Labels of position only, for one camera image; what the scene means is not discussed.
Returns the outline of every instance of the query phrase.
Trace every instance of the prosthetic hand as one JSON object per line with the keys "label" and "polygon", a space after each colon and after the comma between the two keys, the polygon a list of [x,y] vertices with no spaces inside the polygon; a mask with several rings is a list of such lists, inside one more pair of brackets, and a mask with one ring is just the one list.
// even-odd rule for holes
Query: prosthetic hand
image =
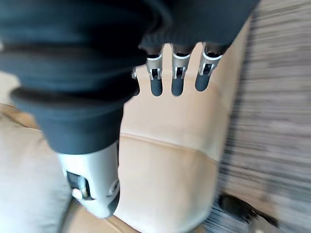
{"label": "prosthetic hand", "polygon": [[162,45],[171,43],[179,96],[191,51],[204,42],[195,84],[203,91],[257,1],[0,0],[0,70],[21,84],[12,99],[35,116],[92,214],[111,216],[122,195],[118,141],[123,105],[139,93],[134,67],[147,62],[160,96]]}

